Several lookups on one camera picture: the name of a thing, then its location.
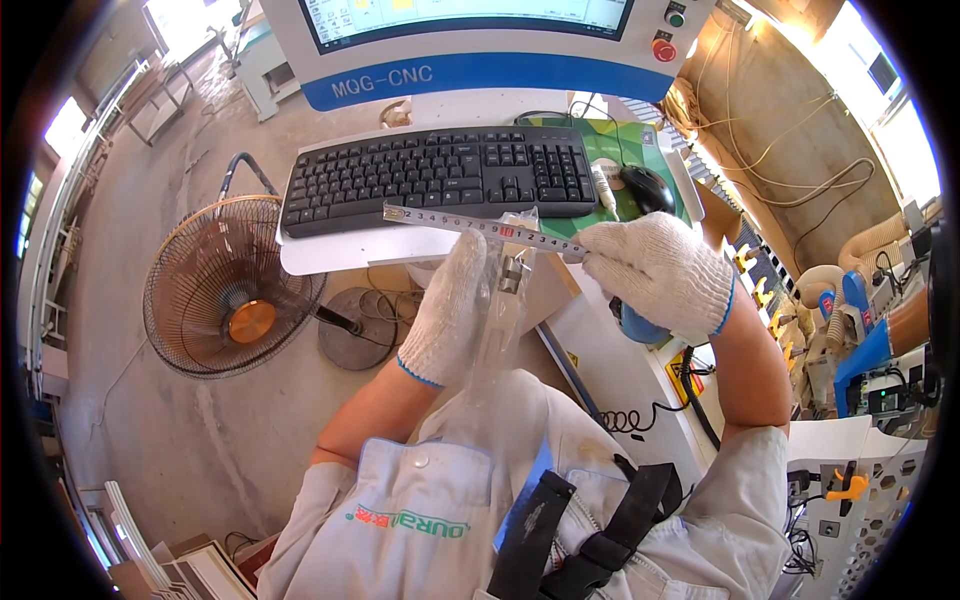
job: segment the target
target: logo on uniform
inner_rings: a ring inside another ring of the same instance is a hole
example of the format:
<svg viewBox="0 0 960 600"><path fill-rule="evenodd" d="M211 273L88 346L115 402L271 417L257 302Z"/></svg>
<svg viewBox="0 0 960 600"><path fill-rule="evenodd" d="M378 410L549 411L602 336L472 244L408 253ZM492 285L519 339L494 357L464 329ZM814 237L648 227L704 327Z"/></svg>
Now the logo on uniform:
<svg viewBox="0 0 960 600"><path fill-rule="evenodd" d="M347 520L358 520L384 529L406 527L437 538L462 538L470 529L468 523L448 521L438 516L419 515L406 509L399 513L378 513L362 504L357 504L353 513L347 513Z"/></svg>

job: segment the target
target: hand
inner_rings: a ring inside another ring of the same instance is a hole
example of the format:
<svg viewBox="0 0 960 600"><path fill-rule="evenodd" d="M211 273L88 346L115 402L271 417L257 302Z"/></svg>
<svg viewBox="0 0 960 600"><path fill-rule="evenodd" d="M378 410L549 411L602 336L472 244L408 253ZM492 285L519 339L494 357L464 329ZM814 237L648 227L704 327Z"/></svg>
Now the hand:
<svg viewBox="0 0 960 600"><path fill-rule="evenodd" d="M733 267L680 219L598 223L573 241L588 251L584 271L650 323L716 335L727 322Z"/></svg>
<svg viewBox="0 0 960 600"><path fill-rule="evenodd" d="M477 284L486 260L487 240L467 229L430 280L410 335L396 354L416 379L446 387L467 371Z"/></svg>

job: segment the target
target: tape measure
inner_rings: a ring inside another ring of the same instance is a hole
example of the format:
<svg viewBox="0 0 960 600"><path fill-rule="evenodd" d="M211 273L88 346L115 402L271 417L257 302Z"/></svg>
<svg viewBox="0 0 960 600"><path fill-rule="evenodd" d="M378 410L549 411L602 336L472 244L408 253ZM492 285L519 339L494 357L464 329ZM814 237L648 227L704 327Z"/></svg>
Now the tape measure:
<svg viewBox="0 0 960 600"><path fill-rule="evenodd" d="M506 225L489 219L475 219L460 215L437 212L425 208L410 208L407 206L383 205L383 220L408 225L422 225L429 228L447 229L449 231L463 231L476 229L485 237L502 242L513 242L523 246L531 246L540 250L570 254L571 256L586 256L587 251L573 242L554 237L540 231L532 231L514 225Z"/></svg>

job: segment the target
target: keyboard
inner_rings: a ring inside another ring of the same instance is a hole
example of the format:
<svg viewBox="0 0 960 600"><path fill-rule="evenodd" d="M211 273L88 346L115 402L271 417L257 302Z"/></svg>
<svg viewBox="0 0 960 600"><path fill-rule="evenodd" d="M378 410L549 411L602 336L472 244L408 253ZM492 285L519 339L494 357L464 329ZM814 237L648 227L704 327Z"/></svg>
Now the keyboard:
<svg viewBox="0 0 960 600"><path fill-rule="evenodd" d="M476 127L371 137L298 156L287 184L290 237L396 226L383 205L481 219L537 208L541 218L593 211L584 141L562 127Z"/></svg>

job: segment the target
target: computer mouse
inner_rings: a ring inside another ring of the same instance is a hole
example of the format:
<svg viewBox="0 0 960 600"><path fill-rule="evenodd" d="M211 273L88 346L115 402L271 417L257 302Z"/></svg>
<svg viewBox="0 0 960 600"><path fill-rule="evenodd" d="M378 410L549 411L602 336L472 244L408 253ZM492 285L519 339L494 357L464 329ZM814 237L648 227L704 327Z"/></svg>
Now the computer mouse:
<svg viewBox="0 0 960 600"><path fill-rule="evenodd" d="M670 186L653 169L628 165L620 171L620 178L633 195L641 215L658 210L677 214L677 204L673 200Z"/></svg>

